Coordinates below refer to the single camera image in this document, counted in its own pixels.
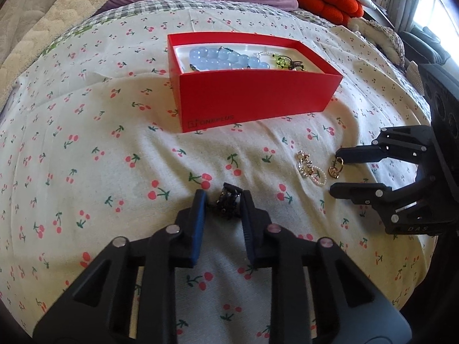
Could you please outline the cherry print bed sheet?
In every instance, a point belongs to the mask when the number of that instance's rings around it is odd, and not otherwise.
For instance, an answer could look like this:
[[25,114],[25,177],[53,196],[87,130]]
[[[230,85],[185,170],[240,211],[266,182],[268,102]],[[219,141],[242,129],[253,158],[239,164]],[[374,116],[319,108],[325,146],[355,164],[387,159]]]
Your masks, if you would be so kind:
[[149,237],[223,183],[298,237],[333,238],[397,308],[427,274],[436,239],[386,234],[370,207],[332,198],[295,165],[305,151],[325,173],[342,146],[420,120],[355,115],[338,88],[319,114],[183,134],[167,57],[159,73],[125,76],[119,59],[49,76],[39,60],[1,107],[1,302],[26,332],[111,239]]

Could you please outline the green bead keychain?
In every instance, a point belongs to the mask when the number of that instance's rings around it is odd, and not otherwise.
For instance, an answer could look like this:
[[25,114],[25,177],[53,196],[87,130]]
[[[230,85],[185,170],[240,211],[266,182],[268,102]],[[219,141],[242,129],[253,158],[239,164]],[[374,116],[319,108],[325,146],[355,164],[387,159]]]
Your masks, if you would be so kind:
[[275,60],[277,69],[289,71],[304,71],[304,64],[301,60],[293,60],[287,55],[273,54],[271,55]]

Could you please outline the gold pearl ring earring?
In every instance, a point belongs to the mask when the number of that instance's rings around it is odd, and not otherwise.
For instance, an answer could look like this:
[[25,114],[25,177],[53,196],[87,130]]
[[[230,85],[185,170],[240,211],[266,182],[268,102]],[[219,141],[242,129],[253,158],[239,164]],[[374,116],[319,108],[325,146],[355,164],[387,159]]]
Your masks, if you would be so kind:
[[324,170],[316,166],[310,160],[310,155],[305,151],[297,151],[296,169],[302,177],[311,180],[315,185],[324,187],[327,183],[327,177]]

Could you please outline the red knotted cushion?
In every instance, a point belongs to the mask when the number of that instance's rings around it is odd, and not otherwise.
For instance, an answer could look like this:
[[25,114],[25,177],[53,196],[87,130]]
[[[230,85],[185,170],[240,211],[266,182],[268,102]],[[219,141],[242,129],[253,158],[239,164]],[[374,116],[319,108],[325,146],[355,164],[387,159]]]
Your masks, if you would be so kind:
[[301,9],[334,25],[348,26],[351,18],[362,18],[363,4],[358,0],[297,0]]

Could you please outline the red cardboard box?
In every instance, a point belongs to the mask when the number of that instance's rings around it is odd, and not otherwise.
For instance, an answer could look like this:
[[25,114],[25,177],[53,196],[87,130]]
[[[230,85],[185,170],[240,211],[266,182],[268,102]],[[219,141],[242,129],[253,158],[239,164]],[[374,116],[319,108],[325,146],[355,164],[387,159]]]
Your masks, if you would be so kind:
[[[190,32],[168,35],[167,45],[170,81],[183,132],[321,112],[343,79],[305,44],[279,36]],[[220,46],[250,53],[284,54],[300,61],[304,69],[190,68],[191,49]]]

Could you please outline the beige quilted blanket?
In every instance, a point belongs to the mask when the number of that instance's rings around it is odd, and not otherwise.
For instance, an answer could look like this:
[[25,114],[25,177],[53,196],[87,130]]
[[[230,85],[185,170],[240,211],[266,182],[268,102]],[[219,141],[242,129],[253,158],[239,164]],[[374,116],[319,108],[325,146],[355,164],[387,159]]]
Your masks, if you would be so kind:
[[1,106],[15,80],[61,34],[108,0],[1,0]]

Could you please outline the gold heart earring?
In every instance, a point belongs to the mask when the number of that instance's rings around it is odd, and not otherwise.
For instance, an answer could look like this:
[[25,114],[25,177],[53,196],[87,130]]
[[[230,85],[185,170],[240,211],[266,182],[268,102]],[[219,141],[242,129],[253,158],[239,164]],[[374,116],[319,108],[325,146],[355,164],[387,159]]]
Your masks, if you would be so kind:
[[341,157],[335,157],[331,163],[331,166],[328,168],[328,175],[333,179],[338,179],[340,173],[344,168],[344,160]]

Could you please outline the black hair claw clip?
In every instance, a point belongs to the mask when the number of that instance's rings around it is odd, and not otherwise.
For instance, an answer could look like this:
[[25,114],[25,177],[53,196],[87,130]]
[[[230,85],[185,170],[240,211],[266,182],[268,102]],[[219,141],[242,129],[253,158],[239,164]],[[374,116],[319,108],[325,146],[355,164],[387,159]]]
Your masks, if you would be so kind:
[[242,189],[238,186],[224,183],[219,198],[215,202],[215,211],[217,214],[226,219],[237,218],[242,192]]

